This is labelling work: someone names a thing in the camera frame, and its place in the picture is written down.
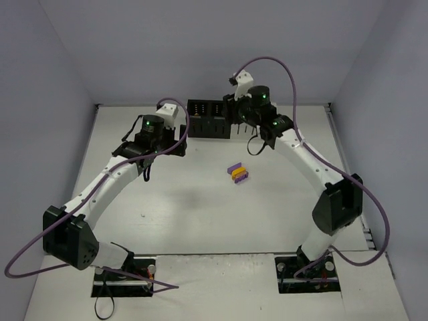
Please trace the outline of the purple curved lego top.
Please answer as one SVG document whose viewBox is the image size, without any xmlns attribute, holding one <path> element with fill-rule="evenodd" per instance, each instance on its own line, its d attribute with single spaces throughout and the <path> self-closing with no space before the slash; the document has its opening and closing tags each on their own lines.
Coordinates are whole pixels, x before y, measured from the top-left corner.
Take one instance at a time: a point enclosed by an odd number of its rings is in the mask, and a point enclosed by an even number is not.
<svg viewBox="0 0 428 321">
<path fill-rule="evenodd" d="M 236 163 L 227 169 L 227 173 L 230 175 L 235 169 L 241 167 L 241 163 Z"/>
</svg>

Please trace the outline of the yellow curved lego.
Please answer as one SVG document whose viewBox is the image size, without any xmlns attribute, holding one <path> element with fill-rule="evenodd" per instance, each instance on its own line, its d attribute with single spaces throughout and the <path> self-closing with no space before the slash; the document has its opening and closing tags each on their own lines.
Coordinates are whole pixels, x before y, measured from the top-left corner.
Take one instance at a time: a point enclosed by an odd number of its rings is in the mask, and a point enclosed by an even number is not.
<svg viewBox="0 0 428 321">
<path fill-rule="evenodd" d="M 231 172 L 231 177 L 232 179 L 236 179 L 237 177 L 240 177 L 246 173 L 247 173 L 247 170 L 245 167 L 238 167 Z"/>
</svg>

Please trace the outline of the pink patterned lego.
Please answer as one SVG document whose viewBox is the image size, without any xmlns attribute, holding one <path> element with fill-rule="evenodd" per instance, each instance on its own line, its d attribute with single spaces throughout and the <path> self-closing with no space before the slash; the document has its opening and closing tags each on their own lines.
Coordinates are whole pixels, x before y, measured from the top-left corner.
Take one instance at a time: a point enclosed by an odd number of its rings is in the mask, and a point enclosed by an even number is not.
<svg viewBox="0 0 428 321">
<path fill-rule="evenodd" d="M 246 180 L 248 178 L 248 176 L 249 176 L 249 173 L 247 171 L 241 172 L 241 173 L 239 173 L 238 175 L 235 176 L 234 183 L 238 184 L 238 183 Z"/>
</svg>

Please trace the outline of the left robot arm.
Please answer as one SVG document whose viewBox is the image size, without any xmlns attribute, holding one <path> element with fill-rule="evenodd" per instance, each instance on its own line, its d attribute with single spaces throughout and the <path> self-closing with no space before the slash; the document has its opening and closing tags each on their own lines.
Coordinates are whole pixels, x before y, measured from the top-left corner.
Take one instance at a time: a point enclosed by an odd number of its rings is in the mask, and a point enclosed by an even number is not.
<svg viewBox="0 0 428 321">
<path fill-rule="evenodd" d="M 125 269 L 132 253 L 121 245 L 101 242 L 93 230 L 108 206 L 138 177 L 148 180 L 150 167 L 158 155 L 184 156 L 186 127 L 181 125 L 175 140 L 175 114 L 158 110 L 140 115 L 139 132 L 133 140 L 126 136 L 112 153 L 102 172 L 77 196 L 60 208 L 50 206 L 43 214 L 43 250 L 70 266 Z"/>
</svg>

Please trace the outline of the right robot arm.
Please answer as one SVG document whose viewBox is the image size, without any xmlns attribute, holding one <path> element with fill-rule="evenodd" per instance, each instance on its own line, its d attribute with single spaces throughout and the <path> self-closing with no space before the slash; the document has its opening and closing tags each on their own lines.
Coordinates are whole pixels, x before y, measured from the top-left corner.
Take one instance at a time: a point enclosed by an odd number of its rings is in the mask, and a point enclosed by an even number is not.
<svg viewBox="0 0 428 321">
<path fill-rule="evenodd" d="M 253 86 L 240 98 L 223 97 L 223 115 L 232 124 L 246 124 L 255 129 L 269 146 L 286 157 L 311 184 L 318 196 L 312 210 L 309 235 L 296 252 L 303 265 L 318 259 L 335 242 L 340 231 L 362 213 L 362 179 L 353 174 L 349 179 L 328 168 L 304 146 L 294 122 L 279 114 L 270 102 L 267 86 Z"/>
</svg>

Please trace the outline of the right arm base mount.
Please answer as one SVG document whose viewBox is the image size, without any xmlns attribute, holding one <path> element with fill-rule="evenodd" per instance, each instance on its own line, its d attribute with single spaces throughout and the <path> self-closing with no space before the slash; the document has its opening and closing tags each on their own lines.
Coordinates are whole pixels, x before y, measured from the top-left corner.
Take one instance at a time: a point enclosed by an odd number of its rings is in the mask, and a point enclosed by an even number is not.
<svg viewBox="0 0 428 321">
<path fill-rule="evenodd" d="M 296 255 L 274 258 L 279 294 L 320 294 L 340 292 L 340 283 L 331 253 L 308 261 L 299 249 Z"/>
</svg>

